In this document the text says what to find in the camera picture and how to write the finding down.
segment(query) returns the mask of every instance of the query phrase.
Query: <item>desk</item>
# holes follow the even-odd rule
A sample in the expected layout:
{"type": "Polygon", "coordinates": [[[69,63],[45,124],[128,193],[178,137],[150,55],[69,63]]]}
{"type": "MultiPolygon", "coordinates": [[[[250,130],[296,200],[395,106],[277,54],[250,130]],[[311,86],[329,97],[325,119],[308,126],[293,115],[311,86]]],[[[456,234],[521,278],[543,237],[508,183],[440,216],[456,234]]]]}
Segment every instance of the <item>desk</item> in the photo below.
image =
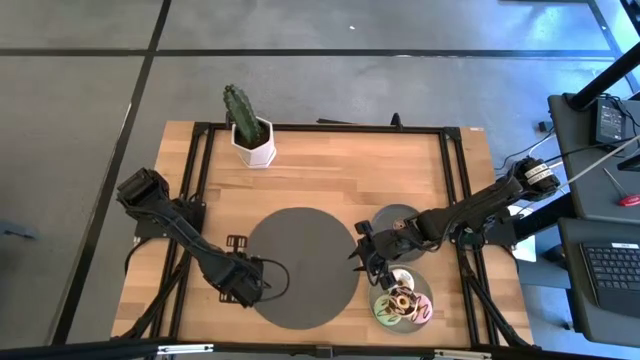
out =
{"type": "MultiPolygon", "coordinates": [[[[580,243],[614,238],[621,242],[637,242],[638,229],[632,225],[602,223],[579,219],[560,219],[558,228],[567,258],[581,259],[580,243]]],[[[616,314],[598,308],[591,290],[589,274],[584,262],[568,261],[572,289],[572,313],[576,330],[592,341],[623,346],[639,346],[638,324],[640,319],[616,314]]]]}
{"type": "MultiPolygon", "coordinates": [[[[191,122],[168,122],[165,128],[155,168],[169,182],[171,197],[178,195],[192,128],[191,122]]],[[[494,182],[489,148],[482,129],[463,128],[461,133],[475,192],[494,182]]],[[[325,211],[342,221],[355,241],[358,236],[353,224],[371,219],[385,205],[403,203],[416,209],[448,206],[438,136],[276,131],[278,155],[269,169],[249,170],[231,147],[230,135],[229,131],[215,132],[204,196],[203,236],[225,249],[228,234],[248,235],[264,217],[287,207],[325,211]]],[[[457,164],[453,143],[450,148],[452,164],[457,164]]],[[[460,199],[460,178],[457,166],[453,168],[460,199]]],[[[131,259],[113,335],[128,330],[156,294],[166,248],[166,240],[153,240],[131,259]]],[[[531,342],[513,259],[501,248],[486,247],[484,253],[494,302],[518,334],[531,342]]],[[[220,303],[217,291],[192,263],[178,337],[205,342],[470,346],[454,247],[444,244],[437,253],[427,253],[410,266],[429,282],[435,312],[420,331],[400,336],[371,316],[364,274],[351,302],[336,318],[317,328],[289,330],[267,322],[253,309],[220,303]]],[[[480,338],[486,342],[482,306],[474,302],[480,338]]],[[[171,304],[169,299],[165,319],[171,304]]],[[[167,334],[167,323],[163,323],[163,335],[167,334]]]]}
{"type": "MultiPolygon", "coordinates": [[[[549,109],[563,153],[589,145],[592,111],[574,111],[560,95],[550,96],[549,109]]],[[[640,117],[640,102],[625,103],[636,118],[640,117]]],[[[593,148],[564,156],[567,176],[578,174],[606,152],[593,148]]],[[[519,239],[555,225],[559,230],[567,260],[571,289],[567,294],[576,331],[591,341],[640,346],[640,338],[629,329],[640,328],[640,319],[615,314],[595,305],[579,243],[626,239],[638,241],[640,207],[623,208],[617,205],[620,194],[602,171],[606,167],[629,193],[640,191],[638,173],[618,171],[622,159],[610,158],[582,178],[573,182],[571,193],[564,195],[532,215],[515,223],[519,239]]]]}

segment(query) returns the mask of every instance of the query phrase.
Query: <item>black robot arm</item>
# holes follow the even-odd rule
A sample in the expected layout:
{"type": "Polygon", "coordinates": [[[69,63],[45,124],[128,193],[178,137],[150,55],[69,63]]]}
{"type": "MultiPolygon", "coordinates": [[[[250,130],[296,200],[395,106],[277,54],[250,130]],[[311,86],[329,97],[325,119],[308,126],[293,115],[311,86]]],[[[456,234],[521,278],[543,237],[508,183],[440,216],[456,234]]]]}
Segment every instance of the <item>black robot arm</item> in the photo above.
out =
{"type": "Polygon", "coordinates": [[[356,224],[358,255],[372,285],[388,289],[395,284],[387,262],[413,249],[436,251],[454,232],[484,234],[495,222],[495,214],[520,199],[539,201],[555,193],[560,182],[541,160],[526,157],[513,164],[496,183],[442,209],[429,209],[404,219],[401,228],[372,234],[368,221],[356,224]]]}
{"type": "Polygon", "coordinates": [[[240,252],[225,253],[202,238],[181,213],[186,208],[182,200],[169,200],[169,186],[160,174],[138,170],[118,186],[117,201],[134,219],[146,217],[161,226],[197,260],[205,280],[215,289],[231,294],[243,307],[260,301],[262,260],[240,252]]]}

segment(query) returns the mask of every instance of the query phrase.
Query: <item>potted cactus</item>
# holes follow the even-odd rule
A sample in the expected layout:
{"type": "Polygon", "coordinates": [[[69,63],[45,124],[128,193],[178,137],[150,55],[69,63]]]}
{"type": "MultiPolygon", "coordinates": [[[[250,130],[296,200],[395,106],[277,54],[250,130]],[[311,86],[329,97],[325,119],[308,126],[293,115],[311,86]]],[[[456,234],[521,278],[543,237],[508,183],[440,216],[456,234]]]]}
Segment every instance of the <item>potted cactus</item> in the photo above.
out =
{"type": "Polygon", "coordinates": [[[267,168],[276,156],[273,125],[254,115],[247,95],[233,84],[224,87],[224,104],[233,122],[231,145],[247,167],[267,168]]]}

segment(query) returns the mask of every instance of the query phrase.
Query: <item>wooden table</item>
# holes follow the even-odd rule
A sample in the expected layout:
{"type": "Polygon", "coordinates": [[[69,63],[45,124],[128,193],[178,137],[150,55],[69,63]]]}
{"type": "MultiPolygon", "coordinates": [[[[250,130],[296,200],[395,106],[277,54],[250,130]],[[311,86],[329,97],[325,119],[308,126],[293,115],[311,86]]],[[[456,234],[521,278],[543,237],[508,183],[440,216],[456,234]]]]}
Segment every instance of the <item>wooden table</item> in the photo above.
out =
{"type": "MultiPolygon", "coordinates": [[[[176,197],[182,181],[193,123],[168,122],[160,145],[156,170],[176,197]]],[[[462,128],[471,189],[494,182],[489,147],[483,129],[462,128]]],[[[276,132],[278,154],[266,170],[245,168],[230,145],[230,131],[216,131],[209,166],[203,236],[225,248],[228,234],[249,235],[267,215],[287,207],[313,207],[343,222],[354,241],[353,224],[371,219],[383,206],[402,203],[422,211],[448,205],[438,136],[331,132],[276,132]]],[[[462,190],[453,143],[450,156],[456,194],[462,190]]],[[[202,152],[197,155],[200,163],[202,152]]],[[[198,169],[194,170],[195,188],[198,169]]],[[[131,259],[118,306],[113,335],[128,330],[155,296],[167,248],[153,240],[131,259]]],[[[491,296],[518,334],[531,342],[531,332],[513,259],[504,249],[485,247],[491,296]]],[[[254,309],[223,304],[195,264],[191,265],[179,339],[203,342],[306,343],[335,345],[468,347],[460,275],[454,247],[447,243],[410,264],[429,282],[434,294],[434,316],[411,335],[395,335],[371,315],[369,284],[361,273],[357,290],[330,322],[309,330],[280,328],[254,309]]],[[[475,299],[480,338],[487,342],[480,302],[475,299]]],[[[161,334],[168,333],[173,299],[165,309],[161,334]]]]}

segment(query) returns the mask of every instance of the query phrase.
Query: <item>plant pot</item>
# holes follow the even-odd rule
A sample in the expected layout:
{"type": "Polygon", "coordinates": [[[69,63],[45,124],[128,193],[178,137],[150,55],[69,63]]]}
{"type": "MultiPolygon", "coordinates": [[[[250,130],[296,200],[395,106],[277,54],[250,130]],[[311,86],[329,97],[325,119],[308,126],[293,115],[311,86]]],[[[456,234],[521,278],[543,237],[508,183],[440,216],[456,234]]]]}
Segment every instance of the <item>plant pot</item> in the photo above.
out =
{"type": "Polygon", "coordinates": [[[238,155],[244,164],[250,169],[266,169],[276,157],[276,145],[273,140],[273,124],[265,119],[257,118],[269,131],[269,140],[264,144],[254,148],[247,149],[236,143],[236,124],[231,127],[231,145],[236,148],[238,155]]]}

